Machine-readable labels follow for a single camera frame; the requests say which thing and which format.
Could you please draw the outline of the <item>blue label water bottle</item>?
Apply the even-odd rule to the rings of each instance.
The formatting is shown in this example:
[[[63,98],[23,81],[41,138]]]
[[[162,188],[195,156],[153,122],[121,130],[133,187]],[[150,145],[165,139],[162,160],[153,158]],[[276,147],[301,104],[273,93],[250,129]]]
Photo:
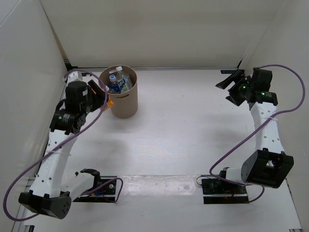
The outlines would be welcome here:
[[[109,80],[110,80],[110,82],[109,82],[110,93],[119,94],[120,88],[119,88],[119,85],[117,83],[116,76],[114,74],[110,75]]]

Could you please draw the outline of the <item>orange juice bottle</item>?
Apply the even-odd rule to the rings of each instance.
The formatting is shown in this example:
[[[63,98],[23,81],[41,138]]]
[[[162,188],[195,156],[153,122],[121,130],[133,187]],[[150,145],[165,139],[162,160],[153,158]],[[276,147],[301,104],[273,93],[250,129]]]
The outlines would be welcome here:
[[[114,103],[113,103],[112,99],[109,97],[109,94],[107,94],[107,102],[103,107],[103,111],[110,109],[111,107],[113,107],[113,105],[114,105]]]

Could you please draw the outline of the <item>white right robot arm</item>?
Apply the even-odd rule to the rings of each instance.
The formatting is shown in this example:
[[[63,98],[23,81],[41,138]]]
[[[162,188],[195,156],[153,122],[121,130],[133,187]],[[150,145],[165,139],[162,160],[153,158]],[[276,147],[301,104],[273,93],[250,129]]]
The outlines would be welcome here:
[[[274,114],[278,99],[270,91],[272,71],[255,68],[251,76],[237,69],[216,87],[226,89],[230,84],[226,99],[236,106],[247,102],[253,117],[255,151],[240,168],[225,167],[220,172],[217,188],[222,193],[230,192],[235,184],[259,185],[277,189],[294,165],[294,158],[286,155],[281,144],[278,124]]]

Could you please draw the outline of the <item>green label water bottle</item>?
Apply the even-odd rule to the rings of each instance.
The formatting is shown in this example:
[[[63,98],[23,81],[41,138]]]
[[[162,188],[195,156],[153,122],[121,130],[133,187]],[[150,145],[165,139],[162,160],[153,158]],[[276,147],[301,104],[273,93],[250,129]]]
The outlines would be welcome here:
[[[122,66],[116,67],[116,81],[118,83],[120,93],[125,93],[132,89],[133,85],[128,73],[123,70]]]

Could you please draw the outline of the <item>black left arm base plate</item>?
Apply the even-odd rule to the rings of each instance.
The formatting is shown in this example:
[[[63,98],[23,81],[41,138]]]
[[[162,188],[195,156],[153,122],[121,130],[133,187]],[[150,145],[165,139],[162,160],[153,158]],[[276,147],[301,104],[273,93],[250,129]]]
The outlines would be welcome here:
[[[95,191],[87,190],[77,197],[75,203],[116,203],[123,188],[123,180],[117,176],[101,176]]]

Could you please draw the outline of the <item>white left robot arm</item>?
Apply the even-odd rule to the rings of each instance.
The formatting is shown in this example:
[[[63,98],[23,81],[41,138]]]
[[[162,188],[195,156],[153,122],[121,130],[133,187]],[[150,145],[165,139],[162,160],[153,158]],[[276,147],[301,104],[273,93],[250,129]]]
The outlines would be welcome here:
[[[96,82],[85,82],[83,73],[83,70],[72,70],[65,75],[65,98],[56,106],[50,124],[49,149],[40,161],[29,167],[40,165],[29,191],[19,195],[19,203],[35,215],[63,219],[74,200],[92,198],[118,180],[118,177],[102,180],[99,171],[83,169],[70,182],[61,184],[77,137],[90,128],[85,125],[87,115],[96,110],[101,115],[111,101],[105,83],[97,75],[94,75]]]

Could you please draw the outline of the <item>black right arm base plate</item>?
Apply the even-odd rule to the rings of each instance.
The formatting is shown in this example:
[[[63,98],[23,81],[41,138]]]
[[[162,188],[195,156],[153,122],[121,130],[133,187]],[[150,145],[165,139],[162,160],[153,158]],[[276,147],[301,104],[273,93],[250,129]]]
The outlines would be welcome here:
[[[223,182],[217,178],[200,175],[197,185],[202,187],[204,204],[241,204],[248,203],[246,187]]]

